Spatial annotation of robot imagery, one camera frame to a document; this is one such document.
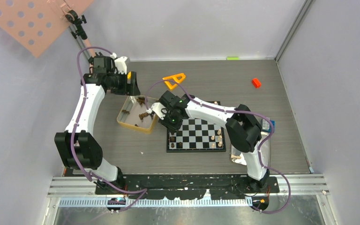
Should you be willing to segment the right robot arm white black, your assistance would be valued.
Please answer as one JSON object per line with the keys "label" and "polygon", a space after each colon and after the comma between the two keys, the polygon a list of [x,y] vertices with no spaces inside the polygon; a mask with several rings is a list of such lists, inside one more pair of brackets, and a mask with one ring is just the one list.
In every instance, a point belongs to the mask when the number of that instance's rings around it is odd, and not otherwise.
{"label": "right robot arm white black", "polygon": [[262,137],[263,128],[257,117],[266,121],[268,118],[252,113],[246,105],[225,107],[189,94],[178,97],[170,91],[147,107],[147,112],[156,114],[159,123],[171,134],[177,133],[183,122],[189,119],[201,119],[225,129],[231,145],[245,155],[250,189],[262,192],[267,187],[270,170],[263,161],[261,150],[267,138]]}

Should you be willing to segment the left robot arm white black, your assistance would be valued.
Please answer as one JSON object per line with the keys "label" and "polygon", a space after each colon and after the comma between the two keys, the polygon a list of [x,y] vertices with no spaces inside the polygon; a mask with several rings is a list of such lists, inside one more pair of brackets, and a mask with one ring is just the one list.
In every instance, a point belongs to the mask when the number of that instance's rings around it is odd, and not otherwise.
{"label": "left robot arm white black", "polygon": [[135,72],[128,71],[129,58],[97,55],[91,58],[88,73],[81,74],[81,93],[70,123],[57,132],[54,142],[66,168],[80,170],[107,180],[107,188],[120,194],[125,182],[118,167],[103,157],[102,147],[93,136],[99,106],[107,91],[115,95],[137,96],[140,90]]}

